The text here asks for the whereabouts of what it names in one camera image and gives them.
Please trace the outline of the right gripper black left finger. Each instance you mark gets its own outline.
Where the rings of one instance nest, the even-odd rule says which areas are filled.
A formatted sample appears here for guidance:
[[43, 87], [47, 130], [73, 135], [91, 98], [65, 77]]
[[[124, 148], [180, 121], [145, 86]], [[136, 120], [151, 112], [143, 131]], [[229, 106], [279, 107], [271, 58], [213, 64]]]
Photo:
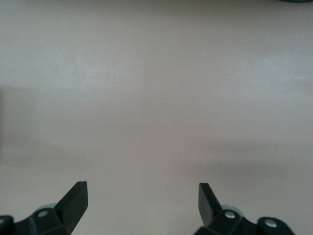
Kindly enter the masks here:
[[29, 217], [15, 222], [0, 216], [2, 235], [70, 235], [88, 207], [88, 184], [77, 182], [56, 204], [42, 206]]

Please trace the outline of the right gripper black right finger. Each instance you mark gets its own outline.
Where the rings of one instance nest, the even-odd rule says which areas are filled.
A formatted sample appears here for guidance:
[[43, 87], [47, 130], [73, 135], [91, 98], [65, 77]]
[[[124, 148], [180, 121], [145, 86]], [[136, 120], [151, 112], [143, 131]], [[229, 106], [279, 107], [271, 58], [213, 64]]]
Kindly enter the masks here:
[[261, 217], [257, 223], [246, 219], [236, 207], [221, 205], [208, 183], [199, 183], [198, 209], [203, 222], [197, 235], [292, 235], [282, 220]]

